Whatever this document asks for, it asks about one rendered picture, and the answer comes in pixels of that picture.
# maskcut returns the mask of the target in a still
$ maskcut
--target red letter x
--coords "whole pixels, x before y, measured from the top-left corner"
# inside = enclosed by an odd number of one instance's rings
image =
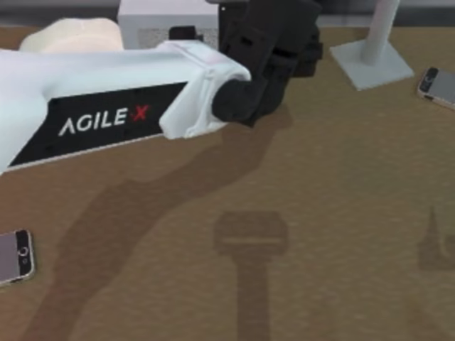
[[[147,110],[149,110],[149,105],[136,105],[136,114],[131,114],[131,117],[133,118],[133,121],[137,121],[138,119],[145,120],[145,114],[147,113]]]

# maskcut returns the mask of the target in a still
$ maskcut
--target robotic arm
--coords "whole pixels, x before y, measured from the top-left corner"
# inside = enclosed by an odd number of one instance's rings
[[[229,122],[253,127],[281,104],[320,11],[312,0],[250,0],[220,50],[183,28],[150,50],[0,50],[0,174]]]

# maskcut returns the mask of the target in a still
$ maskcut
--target white box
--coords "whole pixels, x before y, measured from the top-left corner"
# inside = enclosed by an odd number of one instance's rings
[[[121,0],[117,19],[126,49],[153,48],[173,26],[195,26],[218,46],[218,6],[205,0]]]

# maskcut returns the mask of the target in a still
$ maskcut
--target white phone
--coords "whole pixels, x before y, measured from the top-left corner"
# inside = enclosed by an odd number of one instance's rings
[[[0,234],[0,286],[22,281],[35,273],[31,233]]]
[[[455,110],[455,73],[429,68],[419,83],[417,94],[443,107]]]

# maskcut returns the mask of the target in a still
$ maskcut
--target wooden table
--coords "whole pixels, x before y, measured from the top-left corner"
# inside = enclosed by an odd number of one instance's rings
[[[392,43],[420,76],[455,71],[454,37]],[[39,267],[0,291],[0,340],[455,340],[455,112],[419,76],[356,92],[326,53],[253,131],[3,175],[0,232],[30,229]]]

